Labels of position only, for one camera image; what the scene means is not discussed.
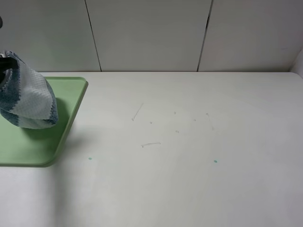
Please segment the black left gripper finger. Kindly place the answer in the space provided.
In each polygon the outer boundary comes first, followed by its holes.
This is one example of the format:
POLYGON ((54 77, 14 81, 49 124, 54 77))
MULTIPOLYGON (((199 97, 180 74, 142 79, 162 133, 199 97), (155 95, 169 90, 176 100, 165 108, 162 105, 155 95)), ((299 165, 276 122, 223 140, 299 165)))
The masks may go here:
POLYGON ((1 57, 0 58, 0 71, 6 71, 9 69, 17 69, 18 62, 16 59, 11 57, 1 57))

